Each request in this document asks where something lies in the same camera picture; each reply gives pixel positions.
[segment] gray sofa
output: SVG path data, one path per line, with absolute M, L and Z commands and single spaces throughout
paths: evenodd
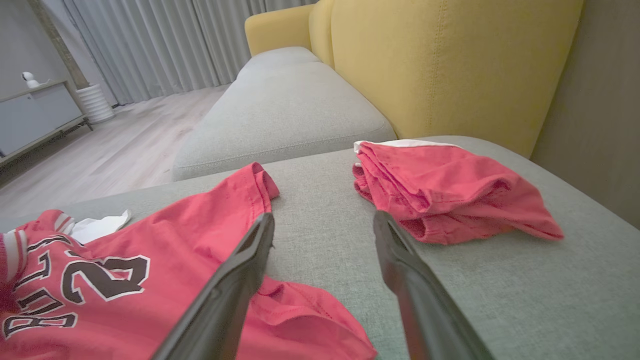
M 396 139 L 358 90 L 303 47 L 251 58 L 197 125 L 173 165 L 174 181 Z
M 463 136 L 426 138 L 489 156 L 537 186 L 563 228 L 560 242 L 515 231 L 420 256 L 496 359 L 640 358 L 640 231 L 525 158 Z M 360 321 L 380 359 L 408 358 L 395 296 L 380 275 L 374 206 L 353 189 L 353 150 L 264 164 L 280 189 L 267 274 L 328 290 Z M 139 220 L 211 189 L 232 171 L 62 208 L 76 219 L 131 209 Z M 7 231 L 35 215 L 2 220 Z

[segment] white wall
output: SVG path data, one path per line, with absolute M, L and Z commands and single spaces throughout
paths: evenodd
M 68 19 L 63 0 L 44 0 L 60 35 L 87 80 L 100 83 L 107 102 L 117 101 L 104 82 L 84 46 L 80 34 Z M 20 76 L 32 72 L 41 83 L 48 79 L 73 82 L 65 64 L 25 0 L 0 0 L 0 99 L 27 89 Z
M 27 89 L 23 71 L 41 83 L 70 80 L 65 64 L 25 0 L 0 1 L 0 99 Z

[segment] sofa armrest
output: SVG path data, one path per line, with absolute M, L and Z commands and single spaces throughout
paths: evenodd
M 251 55 L 289 46 L 311 50 L 309 13 L 313 8 L 314 5 L 297 6 L 249 17 L 244 32 Z

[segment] red jersey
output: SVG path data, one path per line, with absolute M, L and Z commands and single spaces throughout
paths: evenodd
M 278 188 L 257 164 L 82 245 L 59 210 L 2 234 L 2 359 L 146 359 Z M 324 290 L 265 277 L 238 359 L 370 359 L 360 324 Z

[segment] cabinet leg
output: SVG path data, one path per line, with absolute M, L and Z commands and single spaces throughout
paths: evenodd
M 89 119 L 86 117 L 84 118 L 84 124 L 89 128 L 89 130 L 93 131 L 93 126 L 91 126 Z

